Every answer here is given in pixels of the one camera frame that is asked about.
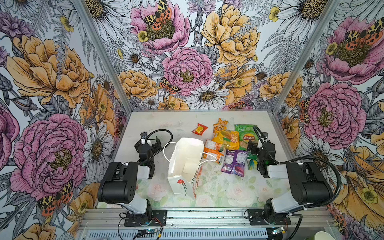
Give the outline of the white paper gift bag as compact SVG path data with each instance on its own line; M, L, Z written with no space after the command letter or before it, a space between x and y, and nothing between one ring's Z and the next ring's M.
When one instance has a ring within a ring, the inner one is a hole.
M169 162L168 182L178 198L196 198L203 163L215 162L217 156L204 151L204 143L194 138L181 138L175 145Z

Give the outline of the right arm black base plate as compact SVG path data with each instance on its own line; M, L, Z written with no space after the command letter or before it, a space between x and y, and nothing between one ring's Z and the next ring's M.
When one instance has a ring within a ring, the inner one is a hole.
M247 209L244 217L249 220L251 226L289 226L292 224L288 215L275 212L265 214L263 209Z

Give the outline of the green Lays chips bag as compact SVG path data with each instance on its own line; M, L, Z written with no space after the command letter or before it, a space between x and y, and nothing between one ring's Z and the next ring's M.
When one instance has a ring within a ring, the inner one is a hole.
M254 131L254 125L237 124L235 131L239 133L239 150L246 151L249 142L258 145L259 138Z

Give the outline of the yellow mango snack bag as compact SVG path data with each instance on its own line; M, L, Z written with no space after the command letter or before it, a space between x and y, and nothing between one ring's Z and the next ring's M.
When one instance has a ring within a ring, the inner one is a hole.
M231 151L240 149L240 135L236 131L217 131L214 134L213 141L224 145L226 149Z

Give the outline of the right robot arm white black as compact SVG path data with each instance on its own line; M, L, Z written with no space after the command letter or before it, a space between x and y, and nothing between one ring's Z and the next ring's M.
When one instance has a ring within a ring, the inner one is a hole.
M288 180L290 189L279 197L268 199L262 209L248 209L244 217L251 225L287 224L290 216L308 208L317 208L331 203L341 190L341 179L337 178L336 190L332 190L316 162L322 162L336 173L337 168L328 160L318 157L297 157L285 162L275 159L275 145L266 133L254 127L259 139L255 146L248 144L248 149L258 157L257 170L266 179Z

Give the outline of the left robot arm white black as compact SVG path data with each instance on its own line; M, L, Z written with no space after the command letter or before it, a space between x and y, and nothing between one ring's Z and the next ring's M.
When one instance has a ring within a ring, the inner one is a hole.
M151 204L136 193L136 186L137 181L150 180L154 176L154 156L162 145L159 138L149 139L147 133L141 133L135 149L139 154L138 161L109 164L98 190L98 201L119 205L132 215L151 218Z

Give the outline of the purple snack bag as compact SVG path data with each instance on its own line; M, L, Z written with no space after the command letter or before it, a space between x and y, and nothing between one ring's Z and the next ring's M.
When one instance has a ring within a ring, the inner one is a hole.
M248 153L242 150L226 150L221 172L244 177Z

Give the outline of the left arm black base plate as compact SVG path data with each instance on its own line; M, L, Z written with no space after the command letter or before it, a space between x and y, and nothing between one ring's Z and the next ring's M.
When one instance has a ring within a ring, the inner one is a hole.
M142 215L128 213L125 227L165 227L167 222L167 210L151 210Z

